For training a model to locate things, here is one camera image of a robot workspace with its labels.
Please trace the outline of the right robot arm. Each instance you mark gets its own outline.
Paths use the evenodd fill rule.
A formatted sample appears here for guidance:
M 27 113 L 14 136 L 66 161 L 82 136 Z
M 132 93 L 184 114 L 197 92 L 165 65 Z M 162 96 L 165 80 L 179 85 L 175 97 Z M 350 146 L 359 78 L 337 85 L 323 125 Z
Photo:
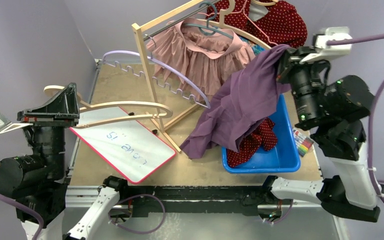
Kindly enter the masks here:
M 296 107 L 296 128 L 315 129 L 310 138 L 333 162 L 337 175 L 320 181 L 286 180 L 274 177 L 261 189 L 268 204 L 297 198 L 321 205 L 328 213 L 357 221 L 379 219 L 379 194 L 383 184 L 372 184 L 368 169 L 367 135 L 362 119 L 371 113 L 374 95 L 357 75 L 346 75 L 328 83 L 328 60 L 305 62 L 313 47 L 288 48 L 277 65 L 276 80 L 289 84 Z

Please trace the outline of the pink pleated skirt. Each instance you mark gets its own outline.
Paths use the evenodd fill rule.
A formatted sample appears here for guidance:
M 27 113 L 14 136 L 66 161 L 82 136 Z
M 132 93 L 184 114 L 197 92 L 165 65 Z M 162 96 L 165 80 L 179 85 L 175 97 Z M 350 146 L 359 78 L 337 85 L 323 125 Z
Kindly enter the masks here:
M 204 35 L 202 21 L 187 18 L 155 35 L 146 48 L 211 99 L 223 83 L 255 58 L 252 48 L 231 29 Z

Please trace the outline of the cream wooden hanger front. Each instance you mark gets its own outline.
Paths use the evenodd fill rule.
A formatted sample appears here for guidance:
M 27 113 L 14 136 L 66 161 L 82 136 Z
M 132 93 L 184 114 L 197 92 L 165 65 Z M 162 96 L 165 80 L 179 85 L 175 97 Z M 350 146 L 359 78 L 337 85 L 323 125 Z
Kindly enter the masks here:
M 77 93 L 76 96 L 80 106 L 80 119 L 79 123 L 74 127 L 75 129 L 86 129 L 125 121 L 165 119 L 173 115 L 173 111 L 161 103 L 148 101 L 111 101 L 89 104 L 82 99 L 80 93 Z M 129 115 L 124 112 L 123 107 L 153 108 L 160 112 Z

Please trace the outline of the purple pleated skirt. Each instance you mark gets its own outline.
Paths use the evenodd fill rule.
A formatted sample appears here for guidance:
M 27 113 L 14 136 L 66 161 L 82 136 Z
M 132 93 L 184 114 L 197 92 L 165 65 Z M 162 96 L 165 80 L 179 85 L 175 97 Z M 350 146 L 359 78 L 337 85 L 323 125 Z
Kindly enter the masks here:
M 280 95 L 291 89 L 276 80 L 279 60 L 287 49 L 280 44 L 263 51 L 231 74 L 180 145 L 190 159 L 202 158 L 216 145 L 238 152 L 243 138 L 276 111 Z

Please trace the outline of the red polka dot skirt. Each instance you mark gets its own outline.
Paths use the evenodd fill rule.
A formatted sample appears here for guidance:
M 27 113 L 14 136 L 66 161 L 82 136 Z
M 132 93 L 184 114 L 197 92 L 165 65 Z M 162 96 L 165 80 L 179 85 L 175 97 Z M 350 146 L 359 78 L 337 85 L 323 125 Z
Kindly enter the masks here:
M 275 123 L 270 119 L 264 119 L 261 124 L 248 136 L 246 136 L 239 145 L 239 152 L 227 150 L 227 165 L 235 168 L 241 164 L 247 163 L 251 157 L 262 148 L 264 151 L 272 150 L 278 143 L 273 128 Z

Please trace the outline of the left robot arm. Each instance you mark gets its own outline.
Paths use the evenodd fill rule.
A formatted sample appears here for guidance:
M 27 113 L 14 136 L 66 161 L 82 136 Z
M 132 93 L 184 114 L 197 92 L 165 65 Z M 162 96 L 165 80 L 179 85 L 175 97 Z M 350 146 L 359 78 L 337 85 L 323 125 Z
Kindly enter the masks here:
M 65 238 L 65 130 L 76 126 L 79 118 L 77 85 L 73 82 L 43 105 L 17 114 L 32 153 L 0 160 L 0 199 L 16 207 L 29 240 Z

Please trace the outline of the teal hanger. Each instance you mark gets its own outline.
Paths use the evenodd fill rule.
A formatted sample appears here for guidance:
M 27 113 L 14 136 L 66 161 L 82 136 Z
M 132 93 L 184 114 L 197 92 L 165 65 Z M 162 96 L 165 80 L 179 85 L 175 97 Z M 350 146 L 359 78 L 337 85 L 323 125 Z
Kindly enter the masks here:
M 196 23 L 183 23 L 182 26 L 196 27 L 205 36 L 213 36 L 214 34 L 217 33 L 217 34 L 223 35 L 223 36 L 225 36 L 231 40 L 234 38 L 232 35 L 219 30 L 217 27 L 213 27 L 210 25 L 210 21 L 214 20 L 217 17 L 217 13 L 218 13 L 217 8 L 216 8 L 214 3 L 211 3 L 209 1 L 204 1 L 199 6 L 200 7 L 202 7 L 202 6 L 210 7 L 213 10 L 213 15 L 206 19 L 205 25 L 196 24 Z

